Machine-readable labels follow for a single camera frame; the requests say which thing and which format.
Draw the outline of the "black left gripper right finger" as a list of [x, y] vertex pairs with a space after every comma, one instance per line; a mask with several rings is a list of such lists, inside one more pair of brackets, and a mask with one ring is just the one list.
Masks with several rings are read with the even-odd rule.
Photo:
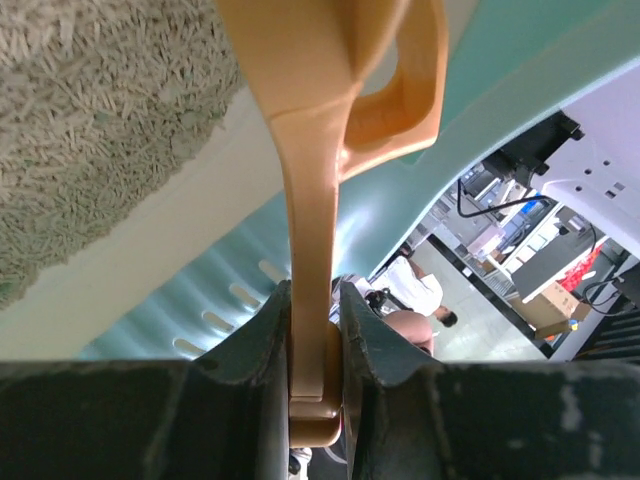
[[340, 286], [344, 427], [350, 479], [438, 479], [425, 367], [435, 361], [391, 329], [355, 286]]

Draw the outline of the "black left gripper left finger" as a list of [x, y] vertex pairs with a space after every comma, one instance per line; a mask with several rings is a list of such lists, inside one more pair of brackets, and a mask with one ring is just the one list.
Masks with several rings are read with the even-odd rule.
[[215, 479], [285, 479], [289, 464], [288, 337], [291, 283], [197, 360], [213, 380]]

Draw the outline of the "orange plastic litter scoop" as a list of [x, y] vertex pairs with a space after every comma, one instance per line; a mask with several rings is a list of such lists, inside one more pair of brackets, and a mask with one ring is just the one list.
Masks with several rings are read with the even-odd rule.
[[329, 323], [340, 184], [430, 147], [449, 34], [440, 1], [221, 1], [276, 146], [292, 266], [289, 443], [340, 435], [342, 353]]

